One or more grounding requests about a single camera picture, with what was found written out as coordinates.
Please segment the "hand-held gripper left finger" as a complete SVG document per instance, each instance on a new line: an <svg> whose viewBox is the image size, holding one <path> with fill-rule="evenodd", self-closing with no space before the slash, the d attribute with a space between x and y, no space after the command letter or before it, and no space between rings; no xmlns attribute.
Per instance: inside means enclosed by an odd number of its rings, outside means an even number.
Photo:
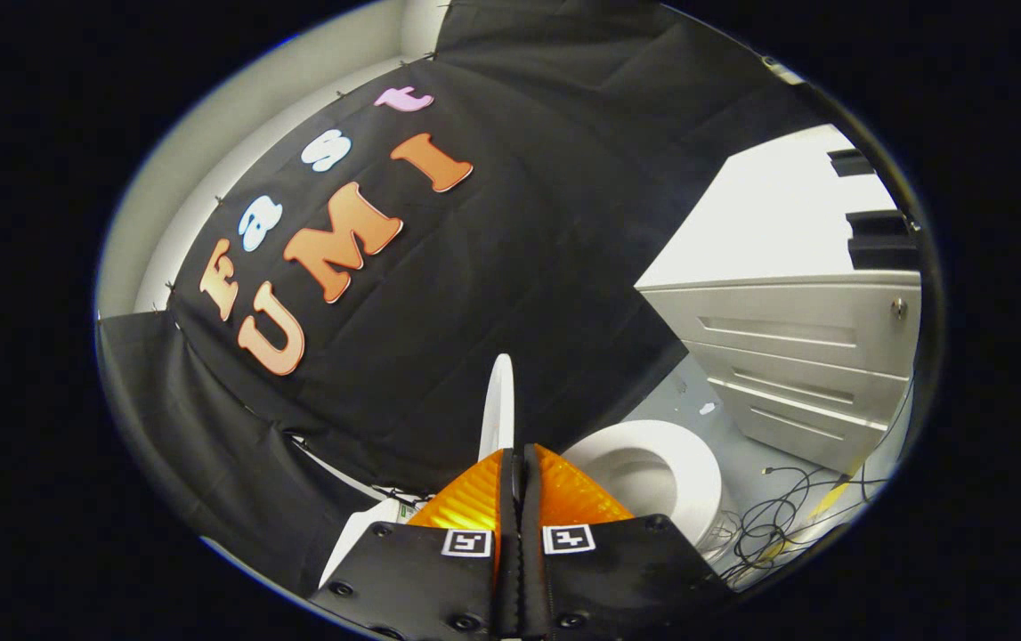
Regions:
<svg viewBox="0 0 1021 641"><path fill-rule="evenodd" d="M521 462L510 448L474 463L414 516L386 499L344 524L310 600L397 640L519 636Z"/></svg>

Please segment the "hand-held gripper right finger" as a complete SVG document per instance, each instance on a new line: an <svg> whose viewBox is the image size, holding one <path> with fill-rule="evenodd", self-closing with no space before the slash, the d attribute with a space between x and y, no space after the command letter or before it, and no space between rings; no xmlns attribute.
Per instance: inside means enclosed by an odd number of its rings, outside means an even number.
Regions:
<svg viewBox="0 0 1021 641"><path fill-rule="evenodd" d="M519 516L523 640L652 640L734 601L672 520L632 515L538 443L523 447Z"/></svg>

